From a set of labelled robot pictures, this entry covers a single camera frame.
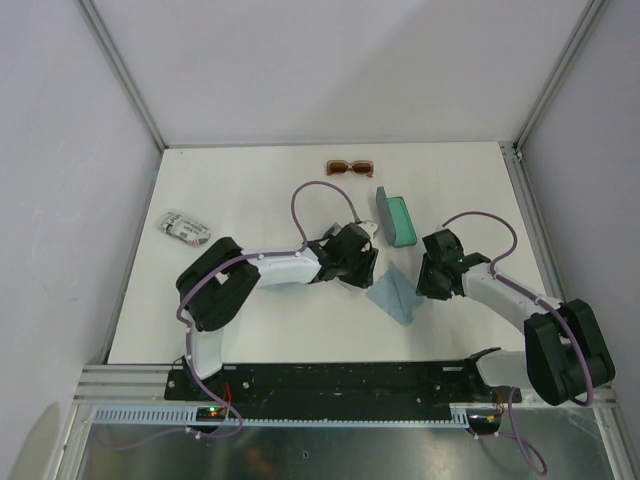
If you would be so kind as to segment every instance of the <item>folded cloth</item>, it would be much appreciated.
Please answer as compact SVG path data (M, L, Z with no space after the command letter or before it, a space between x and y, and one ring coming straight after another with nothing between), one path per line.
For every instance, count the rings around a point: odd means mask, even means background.
M393 263L367 290L367 297L402 326L413 322L413 311L424 303L415 286Z

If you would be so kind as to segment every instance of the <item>white table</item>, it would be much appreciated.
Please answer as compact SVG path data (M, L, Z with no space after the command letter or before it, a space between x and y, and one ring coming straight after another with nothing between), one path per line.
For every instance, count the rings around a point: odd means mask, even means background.
M327 178L329 159L375 162L372 179L352 173ZM297 247L289 213L293 190L309 180L343 188L363 219L378 222L375 191L404 196L423 237L463 210L485 210L512 223L520 244L501 268L543 291L511 182L496 143L368 144L301 147L171 149L164 154L120 314L109 363L171 363L184 353L184 328L175 319L178 276L217 238L243 248ZM210 243L193 248L159 231L168 211L212 229ZM313 186L299 195L299 217L309 238L334 222L351 220L343 198ZM511 237L486 218L452 224L465 251L495 256ZM416 282L424 247L394 249L381 234L374 278L393 261ZM225 328L223 359L241 362L418 361L456 359L489 347L521 350L523 336L466 298L426 300L414 321L398 324L366 296L335 282L284 291L255 290Z

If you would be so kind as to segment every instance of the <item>brown sunglasses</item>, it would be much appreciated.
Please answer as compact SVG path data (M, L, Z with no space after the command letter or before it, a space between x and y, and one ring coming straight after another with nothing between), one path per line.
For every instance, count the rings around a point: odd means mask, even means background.
M347 173L349 170L358 175L373 177L373 162L370 160L356 160L352 163L344 160L329 160L327 162L327 175Z

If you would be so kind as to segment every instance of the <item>metal floor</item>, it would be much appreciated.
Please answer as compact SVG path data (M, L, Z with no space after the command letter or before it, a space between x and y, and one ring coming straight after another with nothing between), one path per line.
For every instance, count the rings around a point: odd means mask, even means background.
M593 412L517 410L520 433L543 454L551 479L613 478ZM119 446L167 427L94 425L79 478L102 479L523 479L516 443L474 440L464 430L418 428L247 427L224 440L182 433L126 452ZM508 422L501 430L508 431Z

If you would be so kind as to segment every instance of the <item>white wall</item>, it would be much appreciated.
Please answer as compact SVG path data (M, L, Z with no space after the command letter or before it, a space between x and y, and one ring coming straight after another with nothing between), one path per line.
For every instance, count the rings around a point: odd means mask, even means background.
M513 140L587 0L96 0L175 144Z
M158 152L71 0L4 2L0 60L0 478L33 480L104 339Z
M524 156L563 283L591 303L640 447L640 2L615 0Z

